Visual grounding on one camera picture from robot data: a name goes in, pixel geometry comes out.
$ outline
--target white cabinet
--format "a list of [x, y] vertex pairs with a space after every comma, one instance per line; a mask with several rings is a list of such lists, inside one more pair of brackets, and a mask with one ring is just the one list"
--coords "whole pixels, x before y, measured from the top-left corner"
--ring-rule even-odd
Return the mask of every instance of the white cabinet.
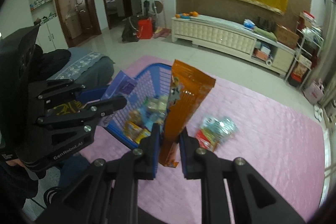
[[44, 53], [52, 52], [56, 49], [53, 41], [51, 40], [47, 23], [40, 26], [37, 38]]
[[59, 48], [68, 48], [57, 17], [40, 26], [37, 38], [44, 53], [52, 52]]
[[51, 35], [51, 39], [55, 45], [55, 48], [68, 48], [68, 44], [65, 40], [61, 24], [59, 23], [58, 17], [53, 18], [47, 22], [47, 26]]

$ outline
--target black bag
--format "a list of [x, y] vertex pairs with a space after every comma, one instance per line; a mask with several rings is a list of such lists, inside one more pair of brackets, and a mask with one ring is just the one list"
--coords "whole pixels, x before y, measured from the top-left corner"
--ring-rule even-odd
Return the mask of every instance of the black bag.
[[125, 28], [123, 31], [122, 42], [137, 42], [139, 38], [137, 37], [138, 32], [138, 21], [147, 19], [146, 16], [130, 16], [126, 19]]

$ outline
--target cable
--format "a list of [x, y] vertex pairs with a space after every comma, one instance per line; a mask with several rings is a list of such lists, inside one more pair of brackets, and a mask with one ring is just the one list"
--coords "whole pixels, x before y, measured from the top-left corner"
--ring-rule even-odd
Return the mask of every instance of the cable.
[[40, 206], [42, 209], [46, 209], [45, 207], [43, 207], [41, 204], [39, 204], [36, 200], [30, 198], [31, 201], [33, 201], [34, 203], [36, 203], [38, 206]]
[[61, 190], [63, 190], [62, 187], [56, 186], [56, 187], [51, 187], [50, 189], [48, 189], [44, 192], [43, 200], [44, 200], [44, 203], [47, 207], [51, 204], [51, 199], [53, 198], [53, 196], [56, 193], [60, 192]]

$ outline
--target tissue box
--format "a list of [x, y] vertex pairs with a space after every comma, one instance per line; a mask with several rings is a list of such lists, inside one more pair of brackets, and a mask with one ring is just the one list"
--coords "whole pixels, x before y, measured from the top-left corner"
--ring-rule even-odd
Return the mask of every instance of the tissue box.
[[269, 46], [266, 45], [266, 44], [263, 44], [263, 43], [261, 44], [261, 48], [260, 48], [260, 50], [261, 50], [263, 53], [267, 54], [267, 56], [271, 53], [271, 50], [270, 50]]

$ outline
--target snack package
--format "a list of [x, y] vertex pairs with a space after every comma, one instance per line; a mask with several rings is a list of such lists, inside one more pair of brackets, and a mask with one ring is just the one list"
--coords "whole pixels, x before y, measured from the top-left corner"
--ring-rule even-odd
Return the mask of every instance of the snack package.
[[136, 80], [129, 77], [123, 71], [119, 71], [117, 76], [113, 79], [113, 81], [101, 97], [101, 100], [110, 99], [111, 97], [118, 94], [129, 95], [137, 86], [137, 84], [138, 82]]
[[217, 142], [211, 141], [209, 140], [202, 132], [201, 129], [197, 130], [195, 138], [198, 140], [199, 146], [210, 150], [210, 151], [215, 151], [216, 147], [217, 147]]
[[149, 137], [151, 135], [151, 133], [147, 130], [147, 129], [144, 129], [140, 132], [139, 136], [134, 140], [137, 144], [140, 144], [140, 141], [143, 139], [143, 138], [146, 138], [146, 137]]
[[176, 167], [179, 134], [186, 126], [204, 98], [215, 86], [216, 80], [181, 61], [175, 60], [171, 68], [170, 94], [164, 124], [164, 141], [159, 163]]
[[148, 98], [148, 100], [146, 101], [147, 112], [149, 113], [159, 112], [164, 115], [167, 109], [167, 101], [168, 101], [168, 96], [160, 96], [159, 99]]
[[213, 152], [218, 144], [232, 137], [237, 131], [237, 126], [229, 117], [216, 119], [208, 116], [203, 119], [195, 138], [202, 148]]
[[129, 113], [128, 121], [133, 122], [134, 124], [136, 124], [139, 127], [142, 126], [142, 118], [141, 118], [140, 111], [138, 109], [132, 110]]
[[130, 140], [134, 141], [139, 136], [141, 131], [142, 131], [142, 128], [138, 127], [133, 122], [127, 121], [125, 123], [124, 134]]

